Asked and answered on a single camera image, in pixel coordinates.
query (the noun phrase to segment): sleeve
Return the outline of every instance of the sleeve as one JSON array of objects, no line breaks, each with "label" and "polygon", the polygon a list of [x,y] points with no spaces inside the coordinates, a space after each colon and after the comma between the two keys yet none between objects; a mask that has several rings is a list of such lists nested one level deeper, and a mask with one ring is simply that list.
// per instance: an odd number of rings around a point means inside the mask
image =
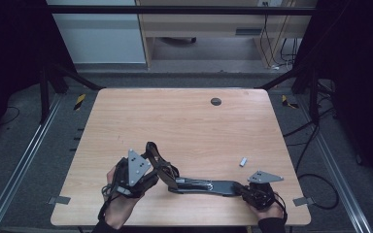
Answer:
[{"label": "sleeve", "polygon": [[286,223],[282,218],[269,217],[258,222],[258,227],[262,233],[285,233]]},{"label": "sleeve", "polygon": [[98,224],[93,228],[92,233],[123,233],[123,231],[112,228],[105,220],[99,220]]}]

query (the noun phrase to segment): wooden table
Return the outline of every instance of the wooden table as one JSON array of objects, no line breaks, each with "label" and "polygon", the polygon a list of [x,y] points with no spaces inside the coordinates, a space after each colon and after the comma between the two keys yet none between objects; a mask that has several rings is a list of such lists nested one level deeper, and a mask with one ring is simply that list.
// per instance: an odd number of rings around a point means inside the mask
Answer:
[{"label": "wooden table", "polygon": [[[211,104],[212,98],[221,104]],[[280,127],[265,90],[103,89],[99,92],[57,204],[54,225],[95,225],[106,173],[129,149],[155,142],[183,177],[246,183],[257,169],[284,177],[271,183],[285,199],[289,225],[311,220]],[[244,167],[239,163],[248,161]],[[255,225],[241,197],[174,194],[159,181],[138,202],[126,225]]]}]

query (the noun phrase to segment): black pole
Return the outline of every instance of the black pole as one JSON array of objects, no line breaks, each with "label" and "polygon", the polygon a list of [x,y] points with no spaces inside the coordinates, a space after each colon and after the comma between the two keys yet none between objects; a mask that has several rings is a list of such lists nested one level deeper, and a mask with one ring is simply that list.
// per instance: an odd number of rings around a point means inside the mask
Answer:
[{"label": "black pole", "polygon": [[161,14],[161,15],[269,15],[316,16],[335,14],[334,9],[311,7],[218,7],[218,6],[25,6],[23,9],[52,14]]}]

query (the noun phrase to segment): person's left hand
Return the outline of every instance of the person's left hand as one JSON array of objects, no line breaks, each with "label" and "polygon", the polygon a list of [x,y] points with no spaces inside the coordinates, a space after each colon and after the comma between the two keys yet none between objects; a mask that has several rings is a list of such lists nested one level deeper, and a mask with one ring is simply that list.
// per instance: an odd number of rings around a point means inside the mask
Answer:
[{"label": "person's left hand", "polygon": [[[107,182],[111,183],[114,178],[115,166],[107,174]],[[126,198],[117,193],[112,197],[114,200],[105,211],[105,222],[114,229],[120,229],[132,214],[136,203],[142,198]]]}]

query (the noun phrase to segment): person's right hand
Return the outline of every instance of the person's right hand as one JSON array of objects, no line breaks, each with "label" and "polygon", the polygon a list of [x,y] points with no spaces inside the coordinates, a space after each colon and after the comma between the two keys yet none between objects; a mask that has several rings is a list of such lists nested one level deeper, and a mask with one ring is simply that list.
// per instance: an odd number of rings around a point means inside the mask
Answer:
[{"label": "person's right hand", "polygon": [[247,205],[250,210],[256,215],[258,221],[269,217],[284,218],[284,211],[276,202],[274,202],[270,207],[263,210],[257,210],[255,207],[251,206],[248,203]]}]

